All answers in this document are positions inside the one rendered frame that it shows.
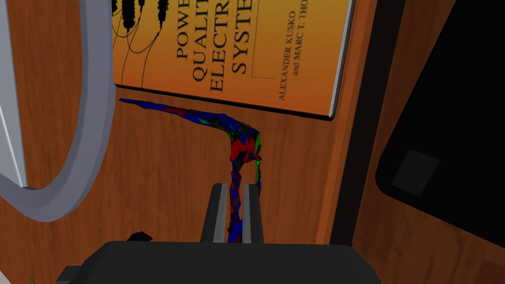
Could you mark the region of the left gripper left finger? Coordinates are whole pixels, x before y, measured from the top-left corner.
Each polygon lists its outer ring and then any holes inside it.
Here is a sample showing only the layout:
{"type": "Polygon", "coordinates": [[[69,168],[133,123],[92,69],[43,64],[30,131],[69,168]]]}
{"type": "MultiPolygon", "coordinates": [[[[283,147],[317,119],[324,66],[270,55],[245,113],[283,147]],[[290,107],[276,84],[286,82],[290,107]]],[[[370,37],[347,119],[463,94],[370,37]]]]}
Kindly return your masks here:
{"type": "Polygon", "coordinates": [[[212,186],[200,238],[201,243],[224,243],[227,197],[226,183],[215,183],[212,186]]]}

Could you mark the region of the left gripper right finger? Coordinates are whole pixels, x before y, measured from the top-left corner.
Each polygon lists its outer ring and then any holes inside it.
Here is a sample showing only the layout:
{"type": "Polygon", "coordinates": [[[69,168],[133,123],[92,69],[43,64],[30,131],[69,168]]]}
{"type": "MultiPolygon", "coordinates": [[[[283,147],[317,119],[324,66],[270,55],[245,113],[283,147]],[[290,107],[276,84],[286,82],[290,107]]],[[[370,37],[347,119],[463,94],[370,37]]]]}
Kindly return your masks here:
{"type": "Polygon", "coordinates": [[[243,194],[242,243],[264,243],[258,187],[245,184],[243,194]]]}

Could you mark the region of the blue red green bent utensil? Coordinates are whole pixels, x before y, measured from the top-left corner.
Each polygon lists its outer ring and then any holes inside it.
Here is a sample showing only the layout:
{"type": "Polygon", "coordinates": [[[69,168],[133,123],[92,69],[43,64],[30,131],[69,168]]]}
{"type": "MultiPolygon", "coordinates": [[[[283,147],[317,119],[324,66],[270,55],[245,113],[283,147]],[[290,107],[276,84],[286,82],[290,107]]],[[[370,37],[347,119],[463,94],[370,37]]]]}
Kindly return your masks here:
{"type": "Polygon", "coordinates": [[[230,193],[230,223],[227,229],[228,242],[240,243],[242,241],[242,220],[239,217],[241,206],[239,186],[242,177],[240,170],[245,163],[255,162],[255,185],[261,189],[260,173],[260,132],[250,125],[237,121],[222,113],[202,112],[194,109],[173,107],[148,101],[134,99],[119,99],[121,102],[138,105],[144,109],[158,110],[177,115],[193,123],[209,126],[227,133],[231,141],[230,162],[232,164],[230,193]]]}

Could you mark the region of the brown wooden table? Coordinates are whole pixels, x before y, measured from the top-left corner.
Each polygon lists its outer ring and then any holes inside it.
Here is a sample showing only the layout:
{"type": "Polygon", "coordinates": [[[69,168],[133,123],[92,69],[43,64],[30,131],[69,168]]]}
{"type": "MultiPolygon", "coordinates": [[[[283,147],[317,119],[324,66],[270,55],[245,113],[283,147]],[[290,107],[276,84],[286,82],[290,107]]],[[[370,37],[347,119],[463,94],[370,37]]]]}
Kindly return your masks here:
{"type": "MultiPolygon", "coordinates": [[[[261,133],[265,240],[326,244],[334,219],[377,0],[356,0],[341,102],[333,121],[117,89],[133,98],[225,113],[261,133]]],[[[78,0],[7,0],[27,180],[61,170],[81,90],[78,0]]],[[[231,181],[225,133],[115,102],[94,184],[66,217],[41,223],[0,198],[0,270],[12,284],[54,284],[105,242],[145,231],[156,241],[198,241],[211,187],[231,181]]]]}

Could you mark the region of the grey plate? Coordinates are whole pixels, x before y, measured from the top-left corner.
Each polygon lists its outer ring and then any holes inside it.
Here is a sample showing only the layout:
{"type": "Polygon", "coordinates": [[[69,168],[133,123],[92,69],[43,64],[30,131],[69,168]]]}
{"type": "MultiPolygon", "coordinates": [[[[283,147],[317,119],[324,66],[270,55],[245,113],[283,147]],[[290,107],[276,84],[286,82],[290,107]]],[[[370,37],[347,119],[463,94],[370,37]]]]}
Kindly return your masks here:
{"type": "Polygon", "coordinates": [[[20,187],[0,174],[0,197],[29,219],[53,222],[88,194],[108,146],[115,106],[111,7],[108,0],[79,0],[82,88],[78,122],[67,159],[43,189],[20,187]]]}

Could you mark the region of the orange book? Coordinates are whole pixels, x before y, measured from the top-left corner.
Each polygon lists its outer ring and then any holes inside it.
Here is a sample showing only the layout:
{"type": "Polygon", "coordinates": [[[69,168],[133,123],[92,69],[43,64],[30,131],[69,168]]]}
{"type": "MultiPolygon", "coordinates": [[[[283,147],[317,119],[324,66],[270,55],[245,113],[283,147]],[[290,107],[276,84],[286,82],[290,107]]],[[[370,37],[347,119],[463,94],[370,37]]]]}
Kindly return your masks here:
{"type": "Polygon", "coordinates": [[[355,0],[112,0],[120,87],[331,118],[355,0]]]}

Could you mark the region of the black rounded block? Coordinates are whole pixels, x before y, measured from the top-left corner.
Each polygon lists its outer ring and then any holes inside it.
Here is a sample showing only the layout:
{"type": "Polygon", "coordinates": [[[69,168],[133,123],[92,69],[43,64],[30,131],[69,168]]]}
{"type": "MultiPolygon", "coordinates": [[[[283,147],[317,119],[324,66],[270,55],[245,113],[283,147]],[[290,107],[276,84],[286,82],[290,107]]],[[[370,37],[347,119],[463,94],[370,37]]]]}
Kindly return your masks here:
{"type": "Polygon", "coordinates": [[[505,0],[456,0],[375,181],[505,248],[505,0]]]}

